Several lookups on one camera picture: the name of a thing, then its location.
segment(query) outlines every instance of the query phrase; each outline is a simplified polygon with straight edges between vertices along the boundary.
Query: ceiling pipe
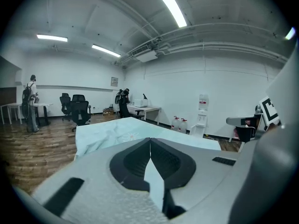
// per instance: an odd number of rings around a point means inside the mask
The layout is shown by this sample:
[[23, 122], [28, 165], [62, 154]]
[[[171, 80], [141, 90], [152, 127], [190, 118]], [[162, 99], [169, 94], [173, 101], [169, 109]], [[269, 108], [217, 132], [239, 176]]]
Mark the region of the ceiling pipe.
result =
[[177, 46], [168, 49], [169, 53], [165, 53], [164, 49], [159, 49], [156, 52], [161, 52], [164, 55], [169, 55], [177, 52], [183, 52], [183, 51], [190, 51], [190, 50], [208, 50], [208, 49], [216, 49], [216, 50], [230, 50], [230, 51], [239, 51], [239, 52], [246, 52], [251, 53], [255, 55], [264, 56], [282, 63], [285, 63], [288, 59], [280, 54], [277, 54], [275, 52], [271, 52], [262, 48], [257, 48], [254, 46], [244, 45], [244, 44], [238, 44], [233, 42], [197, 42], [193, 44], [187, 44], [182, 46]]
[[173, 31], [170, 31], [170, 32], [166, 32], [160, 36], [157, 36], [155, 38], [152, 38], [138, 46], [136, 46], [135, 48], [133, 48], [132, 50], [130, 50], [129, 52], [127, 52], [126, 54], [124, 54], [124, 56], [127, 56], [128, 54], [130, 54], [132, 51], [138, 49], [139, 47], [157, 39], [157, 38], [160, 38], [160, 37], [163, 37], [163, 36], [166, 36], [168, 34], [171, 34], [171, 33], [175, 33], [177, 31], [181, 31], [181, 30], [184, 30], [184, 29], [188, 29], [188, 28], [194, 28], [194, 27], [199, 27], [199, 26], [211, 26], [211, 25], [236, 25], [236, 26], [243, 26], [243, 27], [251, 27], [251, 28], [256, 28], [256, 29], [259, 29], [259, 30], [263, 30], [263, 31], [266, 31], [270, 34], [272, 34], [273, 32], [270, 31], [270, 30], [267, 30], [267, 29], [264, 29], [264, 28], [259, 28], [259, 27], [256, 27], [256, 26], [252, 26], [252, 25], [248, 25], [248, 24], [240, 24], [240, 23], [234, 23], [234, 22], [217, 22], [217, 23], [203, 23], [203, 24], [196, 24], [196, 25], [192, 25], [192, 26], [187, 26], [187, 27], [182, 27], [182, 28], [179, 28], [179, 29], [175, 29]]
[[169, 49], [171, 48], [172, 46], [168, 43], [168, 42], [164, 42], [163, 44], [158, 44], [158, 49], [159, 50], [165, 50], [165, 49]]
[[[248, 32], [246, 31], [229, 31], [229, 30], [218, 30], [218, 31], [204, 31], [204, 32], [197, 32], [197, 33], [188, 33], [188, 34], [184, 34], [184, 35], [181, 35], [181, 36], [177, 36], [177, 37], [171, 37], [171, 38], [166, 38], [164, 39], [164, 42], [172, 42], [172, 41], [175, 41], [175, 40], [179, 40], [179, 39], [184, 39], [184, 38], [187, 38], [187, 37], [191, 37], [191, 36], [199, 36], [199, 35], [203, 35], [203, 34], [209, 34], [209, 33], [218, 33], [218, 32], [223, 32], [223, 33], [244, 33], [244, 34], [247, 34]], [[277, 39], [274, 39], [274, 38], [269, 38], [269, 37], [266, 37], [264, 35], [260, 35], [260, 34], [253, 34], [253, 33], [250, 33], [251, 36], [258, 36], [258, 37], [262, 37], [262, 38], [265, 38], [267, 39], [267, 41], [271, 41], [271, 42], [275, 42], [277, 44], [279, 44], [279, 40]]]
[[[193, 43], [193, 44], [187, 44], [187, 45], [172, 47], [172, 48], [169, 48], [168, 50], [171, 52], [173, 50], [182, 49], [182, 48], [202, 46], [202, 44], [203, 44], [203, 42], [197, 42], [197, 43]], [[284, 56], [282, 56], [278, 53], [275, 53], [275, 52], [272, 52], [272, 51], [269, 51], [269, 50], [266, 50], [266, 49], [263, 49], [263, 48], [242, 44], [242, 43], [235, 43], [235, 42], [205, 42], [205, 47], [209, 46], [209, 45], [222, 45], [222, 46], [226, 46], [226, 47], [231, 46], [231, 47], [235, 47], [237, 49], [241, 49], [241, 48], [253, 49], [253, 50], [261, 51], [261, 52], [266, 53], [266, 54], [271, 54], [271, 55], [276, 56], [276, 57], [283, 57], [287, 60], [286, 57], [284, 57]]]

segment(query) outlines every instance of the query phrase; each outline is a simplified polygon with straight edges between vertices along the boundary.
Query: air vent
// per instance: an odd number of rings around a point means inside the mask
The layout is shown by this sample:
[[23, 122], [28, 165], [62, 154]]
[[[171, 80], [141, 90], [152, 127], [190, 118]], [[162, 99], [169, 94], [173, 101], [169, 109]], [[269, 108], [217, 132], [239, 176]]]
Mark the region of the air vent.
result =
[[230, 165], [230, 166], [233, 166], [235, 164], [235, 160], [221, 158], [221, 157], [214, 157], [212, 160], [215, 162], [223, 163], [223, 164]]
[[132, 55], [133, 55], [133, 56], [136, 56], [137, 54], [143, 53], [143, 52], [145, 52], [145, 51], [150, 51], [148, 45], [145, 45], [145, 46], [140, 47], [140, 48], [138, 48], [137, 50], [133, 51], [133, 52], [132, 52]]

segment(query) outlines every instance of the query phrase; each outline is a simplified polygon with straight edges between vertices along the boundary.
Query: office chair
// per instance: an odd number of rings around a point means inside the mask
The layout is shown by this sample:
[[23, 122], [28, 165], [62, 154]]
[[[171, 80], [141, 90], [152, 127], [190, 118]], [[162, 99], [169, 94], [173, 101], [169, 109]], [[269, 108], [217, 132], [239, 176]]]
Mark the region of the office chair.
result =
[[65, 118], [67, 118], [69, 121], [70, 119], [70, 113], [71, 113], [71, 98], [69, 96], [64, 96], [64, 93], [62, 93], [62, 96], [59, 97], [60, 98], [60, 102], [61, 102], [61, 111], [62, 113], [65, 114], [65, 116], [62, 118], [62, 120], [64, 120]]
[[88, 125], [86, 122], [89, 121], [91, 114], [88, 101], [71, 101], [71, 119], [77, 124], [77, 126]]
[[144, 115], [139, 115], [139, 113], [142, 112], [143, 110], [135, 110], [137, 112], [137, 115], [130, 114], [128, 111], [127, 104], [123, 103], [122, 99], [120, 99], [119, 106], [120, 106], [120, 112], [122, 113], [123, 118], [133, 117], [136, 119], [141, 119], [144, 117]]
[[85, 101], [84, 95], [73, 95], [72, 101]]

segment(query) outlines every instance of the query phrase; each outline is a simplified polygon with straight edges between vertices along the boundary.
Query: desk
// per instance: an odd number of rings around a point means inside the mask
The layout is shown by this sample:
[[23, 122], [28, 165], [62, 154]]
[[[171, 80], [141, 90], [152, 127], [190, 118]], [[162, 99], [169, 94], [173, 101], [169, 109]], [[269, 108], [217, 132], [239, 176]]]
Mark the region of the desk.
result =
[[36, 108], [36, 117], [37, 117], [37, 125], [41, 126], [40, 120], [39, 120], [39, 115], [38, 115], [38, 107], [43, 106], [43, 114], [44, 114], [44, 118], [45, 118], [45, 125], [44, 126], [48, 126], [50, 124], [50, 122], [48, 121], [48, 114], [47, 114], [47, 107], [49, 107], [51, 104], [48, 103], [34, 103], [33, 106], [35, 106]]
[[75, 159], [98, 149], [147, 137], [166, 139], [194, 147], [221, 150], [218, 141], [196, 138], [130, 117], [78, 126]]
[[161, 107], [155, 107], [155, 106], [147, 106], [147, 107], [136, 107], [136, 106], [133, 106], [133, 105], [127, 105], [128, 107], [128, 111], [131, 113], [131, 114], [136, 114], [135, 110], [143, 110], [144, 111], [144, 120], [146, 120], [146, 113], [148, 112], [151, 112], [151, 111], [157, 111], [158, 110], [158, 122], [157, 124], [159, 125], [159, 122], [160, 122], [160, 113], [161, 113]]
[[11, 109], [11, 108], [16, 108], [16, 109], [18, 109], [18, 116], [19, 116], [19, 119], [20, 119], [20, 124], [22, 124], [21, 105], [22, 105], [22, 104], [18, 104], [18, 103], [11, 103], [11, 104], [7, 104], [7, 105], [1, 105], [1, 106], [0, 106], [0, 109], [1, 109], [2, 123], [4, 124], [4, 118], [3, 118], [3, 110], [2, 110], [2, 108], [3, 108], [4, 106], [7, 106], [7, 112], [8, 112], [9, 123], [11, 124], [11, 114], [10, 114], [10, 109]]

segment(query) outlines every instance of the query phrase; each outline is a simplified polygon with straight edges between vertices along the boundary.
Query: fluorescent ceiling light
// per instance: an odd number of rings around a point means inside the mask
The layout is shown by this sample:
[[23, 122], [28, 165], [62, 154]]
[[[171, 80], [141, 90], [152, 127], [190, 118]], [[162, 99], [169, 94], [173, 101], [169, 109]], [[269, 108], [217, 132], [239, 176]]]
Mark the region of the fluorescent ceiling light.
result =
[[113, 56], [116, 56], [116, 57], [120, 57], [120, 56], [121, 56], [121, 55], [118, 55], [118, 54], [116, 54], [116, 53], [114, 53], [114, 52], [112, 52], [112, 51], [110, 51], [110, 50], [106, 50], [106, 49], [104, 49], [104, 48], [102, 48], [102, 47], [98, 47], [98, 46], [96, 46], [96, 45], [93, 45], [92, 48], [95, 48], [95, 49], [97, 49], [97, 50], [104, 51], [104, 52], [106, 52], [106, 53], [108, 53], [108, 54], [111, 54], [111, 55], [113, 55]]
[[288, 35], [286, 35], [286, 39], [290, 40], [293, 36], [295, 35], [295, 29], [291, 28], [291, 30], [289, 31]]
[[184, 16], [179, 9], [177, 3], [175, 0], [163, 0], [163, 2], [166, 4], [168, 9], [170, 10], [171, 14], [173, 15], [174, 19], [176, 20], [178, 27], [182, 28], [187, 26], [187, 23], [184, 19]]
[[37, 34], [37, 38], [39, 38], [39, 39], [55, 40], [55, 41], [61, 41], [61, 42], [67, 42], [67, 38], [66, 37], [60, 37], [60, 36], [40, 35], [40, 34]]

